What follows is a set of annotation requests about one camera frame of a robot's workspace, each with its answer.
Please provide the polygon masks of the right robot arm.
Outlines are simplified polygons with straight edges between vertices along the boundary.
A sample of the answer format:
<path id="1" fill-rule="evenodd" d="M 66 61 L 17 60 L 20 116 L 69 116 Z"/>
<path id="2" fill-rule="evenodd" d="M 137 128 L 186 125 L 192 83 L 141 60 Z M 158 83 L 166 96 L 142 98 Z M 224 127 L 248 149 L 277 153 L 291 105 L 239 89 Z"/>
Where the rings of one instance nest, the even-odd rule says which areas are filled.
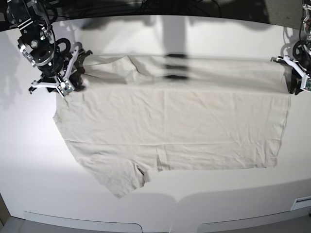
<path id="1" fill-rule="evenodd" d="M 21 32 L 19 51 L 41 71 L 40 79 L 32 82 L 29 93 L 45 88 L 65 97 L 84 90 L 83 62 L 92 51 L 84 50 L 80 42 L 56 39 L 52 27 L 58 18 L 56 8 L 46 0 L 9 0 L 7 5 L 9 21 Z"/>

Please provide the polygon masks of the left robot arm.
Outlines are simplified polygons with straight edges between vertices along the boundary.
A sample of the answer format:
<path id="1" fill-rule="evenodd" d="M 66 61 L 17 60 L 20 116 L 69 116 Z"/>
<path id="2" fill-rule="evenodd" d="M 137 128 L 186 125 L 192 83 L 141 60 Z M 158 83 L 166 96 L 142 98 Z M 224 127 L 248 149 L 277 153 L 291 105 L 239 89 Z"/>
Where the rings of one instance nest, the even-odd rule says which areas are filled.
<path id="1" fill-rule="evenodd" d="M 292 68 L 290 93 L 311 91 L 311 2 L 304 0 L 299 28 L 299 39 L 292 49 L 292 58 L 284 56 L 283 61 Z"/>

